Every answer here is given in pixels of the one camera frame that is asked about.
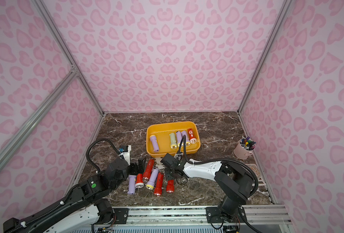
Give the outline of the red flashlight white logo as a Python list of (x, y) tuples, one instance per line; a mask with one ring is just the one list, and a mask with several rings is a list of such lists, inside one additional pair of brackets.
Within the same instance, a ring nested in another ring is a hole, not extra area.
[(197, 143), (197, 138), (196, 138), (192, 128), (188, 129), (188, 137), (189, 137), (189, 141), (191, 144)]

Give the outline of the purple flashlight yellow top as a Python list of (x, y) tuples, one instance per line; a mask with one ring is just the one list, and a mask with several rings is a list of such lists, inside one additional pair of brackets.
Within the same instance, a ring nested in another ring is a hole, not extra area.
[(152, 147), (153, 147), (154, 153), (159, 152), (159, 145), (158, 145), (156, 136), (155, 135), (150, 135), (149, 139), (150, 139), (150, 141), (152, 143)]

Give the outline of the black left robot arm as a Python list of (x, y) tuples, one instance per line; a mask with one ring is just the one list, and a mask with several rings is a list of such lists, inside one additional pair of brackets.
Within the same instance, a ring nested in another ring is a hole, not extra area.
[[(116, 153), (116, 158), (105, 170), (101, 170), (90, 157), (92, 148), (99, 142), (107, 142)], [(95, 169), (96, 174), (83, 182), (72, 186), (66, 195), (47, 208), (23, 219), (10, 218), (3, 224), (5, 233), (43, 233), (50, 230), (66, 217), (86, 207), (94, 207), (95, 224), (114, 224), (117, 215), (110, 202), (106, 199), (131, 175), (138, 175), (145, 168), (146, 159), (132, 163), (129, 158), (130, 146), (116, 148), (106, 138), (96, 140), (86, 151), (87, 162)]]

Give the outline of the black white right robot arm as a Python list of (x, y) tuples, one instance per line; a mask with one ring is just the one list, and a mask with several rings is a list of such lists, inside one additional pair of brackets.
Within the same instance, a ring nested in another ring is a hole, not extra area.
[(177, 154), (167, 153), (161, 160), (165, 168), (166, 179), (176, 180), (202, 178), (215, 181), (225, 196), (217, 208), (207, 208), (207, 222), (215, 230), (223, 228), (224, 223), (237, 224), (235, 232), (240, 232), (240, 224), (245, 223), (256, 233), (260, 231), (247, 220), (244, 205), (258, 190), (259, 181), (255, 172), (243, 162), (232, 158), (218, 158), (196, 161), (187, 157), (186, 137), (182, 137)]

